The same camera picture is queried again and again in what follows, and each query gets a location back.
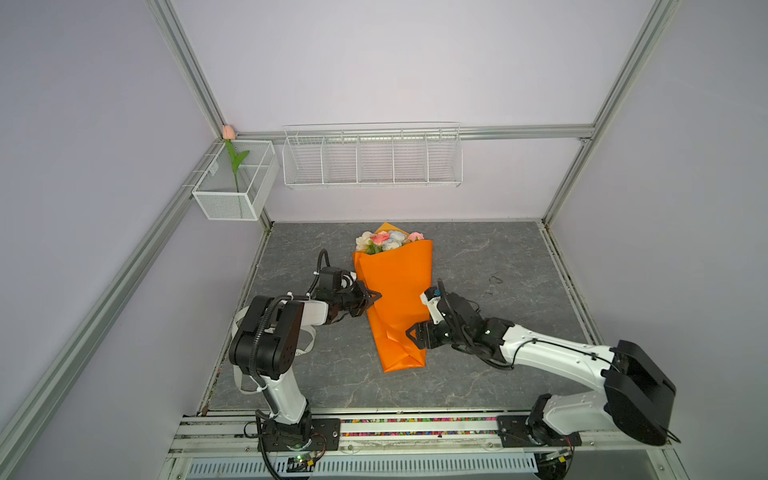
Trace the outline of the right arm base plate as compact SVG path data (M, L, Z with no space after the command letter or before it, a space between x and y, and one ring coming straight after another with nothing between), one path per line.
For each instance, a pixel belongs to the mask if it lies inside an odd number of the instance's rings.
M562 435L543 423L530 426L526 415L499 415L497 433L505 448L577 447L582 445L579 433Z

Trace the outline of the white mesh corner basket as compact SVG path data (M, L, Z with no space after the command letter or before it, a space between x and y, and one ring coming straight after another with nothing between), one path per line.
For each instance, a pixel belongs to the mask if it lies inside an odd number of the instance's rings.
M272 142L224 140L192 194L208 220L258 221L278 172Z

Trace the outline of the orange wrapping paper sheet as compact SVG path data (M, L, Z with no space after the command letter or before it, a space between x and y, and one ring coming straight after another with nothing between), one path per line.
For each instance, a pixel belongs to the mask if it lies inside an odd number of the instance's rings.
M403 231L389 223L373 233ZM405 335L416 323L430 315L420 301L420 294L432 284L433 242L422 240L383 251L371 245L366 252L354 253L357 278L382 298L367 310L382 370L396 372L426 366L426 352L418 349Z

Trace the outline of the pink tulip fake flower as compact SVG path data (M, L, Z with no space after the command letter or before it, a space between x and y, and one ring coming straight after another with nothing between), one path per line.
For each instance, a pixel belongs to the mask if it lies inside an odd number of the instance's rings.
M222 139L224 140L226 150L230 157L231 171L233 174L235 191L240 192L238 171L243 161L249 156L250 151L245 150L238 152L234 146L234 141L237 139L237 133L231 125L223 125L221 128Z

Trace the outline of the white rose fake flower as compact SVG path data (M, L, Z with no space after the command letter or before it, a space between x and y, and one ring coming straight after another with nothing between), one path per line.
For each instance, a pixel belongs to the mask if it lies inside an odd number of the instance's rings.
M402 247L408 240L408 235L402 231L388 232L388 238L382 243L383 251L390 251Z

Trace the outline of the aluminium front rail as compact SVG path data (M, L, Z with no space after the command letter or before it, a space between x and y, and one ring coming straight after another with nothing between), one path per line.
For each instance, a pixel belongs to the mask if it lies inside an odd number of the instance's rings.
M335 455L550 452L569 444L525 445L500 424L499 416L524 418L524 412L504 410L388 411L330 410L313 414L317 424L338 421L325 437L335 445ZM245 456L257 451L250 410L211 411L206 416L184 417L176 430L171 457Z

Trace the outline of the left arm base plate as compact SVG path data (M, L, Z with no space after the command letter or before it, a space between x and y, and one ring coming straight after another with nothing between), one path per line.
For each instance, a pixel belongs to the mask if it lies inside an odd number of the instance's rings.
M337 451L341 440L339 418L307 417L287 425L266 420L262 423L260 444L266 452Z

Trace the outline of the dark pink rose fake flower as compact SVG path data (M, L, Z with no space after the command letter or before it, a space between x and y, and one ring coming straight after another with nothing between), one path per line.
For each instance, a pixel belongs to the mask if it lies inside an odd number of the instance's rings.
M377 247L381 247L386 241L388 241L390 238L390 234L388 232L379 232L373 235L370 240L373 245Z

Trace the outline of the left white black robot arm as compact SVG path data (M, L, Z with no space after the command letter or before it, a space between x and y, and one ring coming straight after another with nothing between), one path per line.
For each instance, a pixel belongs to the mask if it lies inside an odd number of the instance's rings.
M306 448L329 429L313 421L309 401L292 369L296 357L313 348L300 348L300 335L306 332L314 341L317 326L329 325L345 314L359 317L381 298L381 293L354 281L346 287L304 295L258 295L236 314L228 361L236 386L241 387L242 379L248 377L267 401L269 412L257 415L257 426L268 449Z

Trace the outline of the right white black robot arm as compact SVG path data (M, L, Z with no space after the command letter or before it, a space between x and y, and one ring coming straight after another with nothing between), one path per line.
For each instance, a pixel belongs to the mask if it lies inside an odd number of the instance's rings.
M521 426L509 428L516 441L558 446L583 431L608 430L651 446L678 439L669 427L676 388L633 342L588 345L499 318L470 325L425 321L409 328L406 336L420 349L449 345L493 368L532 367L584 386L579 394L540 395Z

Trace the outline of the cream rose fake flower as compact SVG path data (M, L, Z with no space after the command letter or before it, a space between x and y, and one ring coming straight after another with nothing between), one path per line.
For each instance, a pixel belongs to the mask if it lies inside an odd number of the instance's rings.
M363 232L359 237L356 238L356 250L358 252L366 252L369 247L372 245L371 238L373 237L373 233L370 231Z

